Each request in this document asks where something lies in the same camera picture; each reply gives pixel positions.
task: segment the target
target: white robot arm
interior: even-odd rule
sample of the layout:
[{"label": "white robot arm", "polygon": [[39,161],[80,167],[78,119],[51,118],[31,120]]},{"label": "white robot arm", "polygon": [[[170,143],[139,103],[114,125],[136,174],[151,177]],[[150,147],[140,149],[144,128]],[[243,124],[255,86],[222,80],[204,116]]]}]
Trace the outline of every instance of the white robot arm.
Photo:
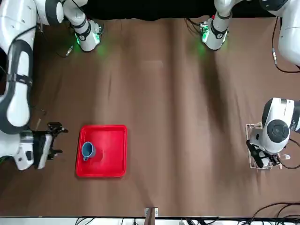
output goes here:
[{"label": "white robot arm", "polygon": [[[225,41],[232,8],[243,0],[215,0],[214,18],[205,22],[202,41],[212,50],[218,50]],[[278,49],[288,61],[300,66],[300,1],[260,0],[262,8],[282,18]],[[275,50],[274,62],[277,64]]]},{"label": "white robot arm", "polygon": [[0,1],[0,47],[7,54],[6,89],[0,96],[0,158],[13,157],[19,170],[31,165],[43,168],[60,150],[53,150],[54,139],[67,130],[60,123],[49,123],[47,131],[27,129],[33,69],[33,42],[36,24],[58,25],[64,15],[74,27],[82,50],[99,44],[99,25],[87,20],[80,0],[2,0]]},{"label": "white robot arm", "polygon": [[300,133],[300,102],[282,98],[270,99],[262,114],[263,129],[251,130],[246,144],[256,161],[262,168],[270,161],[278,165],[278,153],[289,141],[290,131]]},{"label": "white robot arm", "polygon": [[84,52],[92,51],[100,43],[100,33],[103,27],[93,20],[88,20],[79,7],[87,4],[88,0],[64,0],[64,15],[76,32],[77,41]]},{"label": "white robot arm", "polygon": [[243,0],[214,0],[217,10],[214,18],[207,22],[207,30],[203,34],[203,42],[212,50],[218,50],[225,41],[232,8]]},{"label": "white robot arm", "polygon": [[300,1],[260,0],[260,4],[265,10],[282,18],[279,52],[288,61],[300,66]]}]

